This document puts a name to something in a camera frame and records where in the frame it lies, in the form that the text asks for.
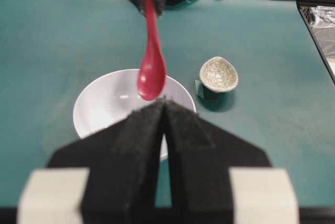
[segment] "table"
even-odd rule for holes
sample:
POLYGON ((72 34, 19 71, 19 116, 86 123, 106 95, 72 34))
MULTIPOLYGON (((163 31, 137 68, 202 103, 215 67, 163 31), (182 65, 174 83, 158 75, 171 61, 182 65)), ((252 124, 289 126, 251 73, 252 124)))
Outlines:
MULTIPOLYGON (((78 138, 81 90, 138 68, 144 17, 126 0, 0 0, 0 207, 16 207, 29 173, 78 138)), ((158 19, 167 73, 199 115, 264 149, 288 170, 301 207, 335 206, 335 86, 295 1, 186 0, 158 19), (239 73, 233 92, 200 98, 214 56, 239 73)), ((167 162, 157 205, 169 205, 167 162)))

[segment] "white block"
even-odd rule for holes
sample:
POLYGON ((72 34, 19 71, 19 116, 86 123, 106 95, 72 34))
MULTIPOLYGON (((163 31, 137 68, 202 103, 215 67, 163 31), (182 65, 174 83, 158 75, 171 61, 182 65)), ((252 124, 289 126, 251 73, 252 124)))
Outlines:
POLYGON ((231 167, 234 224, 299 224, 298 203, 284 169, 231 167))
POLYGON ((90 171, 34 170, 21 194, 18 224, 82 224, 80 204, 90 171))

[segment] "crackle glaze dish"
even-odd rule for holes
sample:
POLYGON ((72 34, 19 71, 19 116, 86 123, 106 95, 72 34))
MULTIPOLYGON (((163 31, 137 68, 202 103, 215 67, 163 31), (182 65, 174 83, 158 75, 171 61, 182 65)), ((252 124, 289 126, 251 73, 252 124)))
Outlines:
POLYGON ((239 77, 235 68, 224 58, 209 59, 200 69, 200 80, 213 92, 229 92, 236 88, 239 77))

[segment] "white cracked ceramic dish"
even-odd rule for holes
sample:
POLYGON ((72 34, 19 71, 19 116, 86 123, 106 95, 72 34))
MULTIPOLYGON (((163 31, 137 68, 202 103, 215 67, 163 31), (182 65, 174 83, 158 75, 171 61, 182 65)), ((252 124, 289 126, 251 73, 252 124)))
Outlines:
POLYGON ((239 77, 235 68, 224 58, 209 59, 200 69, 200 80, 213 92, 229 92, 236 88, 239 77))
MULTIPOLYGON (((154 102, 146 101, 138 95, 138 71, 132 69, 111 72, 83 89, 73 108, 74 128, 81 139, 125 119, 131 111, 154 102)), ((163 96, 195 112, 191 95, 169 76, 166 76, 160 97, 163 96)), ((161 160, 167 157, 168 148, 163 138, 161 160)))

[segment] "bowl rim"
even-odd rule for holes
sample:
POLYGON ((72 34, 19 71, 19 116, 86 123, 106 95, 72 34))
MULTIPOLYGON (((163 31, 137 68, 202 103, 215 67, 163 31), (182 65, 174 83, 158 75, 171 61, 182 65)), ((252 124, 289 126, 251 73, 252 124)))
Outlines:
POLYGON ((233 89, 235 89, 235 88, 237 87, 238 83, 239 83, 239 76, 238 76, 238 73, 237 73, 236 69, 234 68, 234 66, 233 66, 227 59, 225 59, 225 58, 223 58, 223 57, 213 57, 213 58, 207 60, 207 61, 203 64, 203 66, 201 67, 201 69, 200 69, 200 71, 199 71, 199 78, 200 78, 200 81, 202 82, 202 84, 203 84, 205 87, 207 87, 208 89, 210 89, 211 91, 213 91, 213 92, 215 92, 215 93, 230 92, 230 91, 232 91, 233 89), (235 73, 236 80, 237 80, 237 81, 236 81, 236 84, 235 84, 233 87, 231 87, 231 88, 227 88, 227 89, 220 89, 220 90, 218 90, 218 89, 216 89, 216 88, 213 88, 211 85, 206 84, 206 82, 204 82, 204 80, 203 80, 203 78, 202 78, 202 73, 203 73, 203 71, 204 71, 204 69, 205 69, 205 66, 206 66, 206 64, 207 64, 208 62, 210 62, 210 61, 212 61, 213 59, 216 59, 216 58, 219 58, 219 59, 225 61, 225 62, 228 63, 229 66, 231 66, 231 68, 233 69, 233 72, 235 73))
MULTIPOLYGON (((77 107, 78 107, 78 101, 80 100, 80 98, 83 96, 83 93, 89 89, 90 86, 94 85, 94 83, 100 81, 100 79, 103 79, 105 78, 106 76, 109 76, 109 75, 113 75, 113 74, 116 74, 116 73, 119 73, 119 72, 134 72, 134 71, 139 71, 140 69, 125 69, 125 70, 118 70, 118 71, 112 71, 112 72, 109 72, 109 73, 106 73, 98 78, 96 78, 95 80, 93 80, 92 82, 90 82, 87 86, 85 86, 85 88, 80 92, 79 96, 77 97, 75 103, 74 103, 74 106, 73 106, 73 110, 72 110, 72 121, 73 121, 73 126, 74 126, 74 129, 76 131, 76 134, 79 136, 80 139, 84 139, 88 136, 84 136, 84 135, 80 135, 79 134, 79 131, 77 129, 77 124, 76 124, 76 120, 75 120, 75 116, 74 116, 74 112, 76 111, 77 107)), ((193 98, 192 96, 190 95, 190 93, 188 92, 188 90, 180 83, 178 82, 176 79, 173 79, 172 77, 166 75, 166 78, 167 79, 170 79, 171 81, 174 81, 175 83, 177 83, 177 85, 179 85, 185 92, 186 94, 188 95, 188 97, 190 98, 191 102, 192 102, 192 107, 193 107, 193 111, 196 113, 196 108, 195 108, 195 104, 194 104, 194 101, 193 101, 193 98)))

